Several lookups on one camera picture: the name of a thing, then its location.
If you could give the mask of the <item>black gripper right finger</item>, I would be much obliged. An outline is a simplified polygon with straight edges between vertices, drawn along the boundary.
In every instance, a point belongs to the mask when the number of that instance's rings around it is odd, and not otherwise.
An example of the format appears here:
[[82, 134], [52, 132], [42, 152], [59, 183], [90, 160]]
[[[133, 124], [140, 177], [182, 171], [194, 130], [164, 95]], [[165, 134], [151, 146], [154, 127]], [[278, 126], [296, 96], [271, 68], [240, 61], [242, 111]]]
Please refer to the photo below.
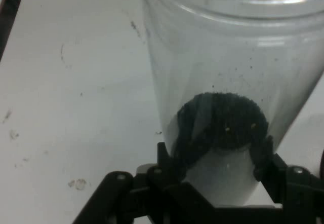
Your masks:
[[254, 178], [281, 208], [256, 207], [253, 223], [316, 223], [323, 220], [323, 179], [304, 167], [287, 165], [273, 152], [273, 139], [267, 136], [252, 148]]

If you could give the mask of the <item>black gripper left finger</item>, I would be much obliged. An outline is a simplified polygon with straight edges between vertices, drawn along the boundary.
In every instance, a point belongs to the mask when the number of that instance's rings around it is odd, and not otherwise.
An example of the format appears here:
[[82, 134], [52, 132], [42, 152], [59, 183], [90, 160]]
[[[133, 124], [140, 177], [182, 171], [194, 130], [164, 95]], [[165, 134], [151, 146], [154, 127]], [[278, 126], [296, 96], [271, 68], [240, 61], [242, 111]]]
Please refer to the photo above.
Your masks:
[[133, 223], [147, 216], [152, 223], [223, 223], [223, 213], [190, 184], [180, 183], [169, 168], [163, 142], [157, 145], [157, 165], [145, 173], [107, 174], [74, 223]]

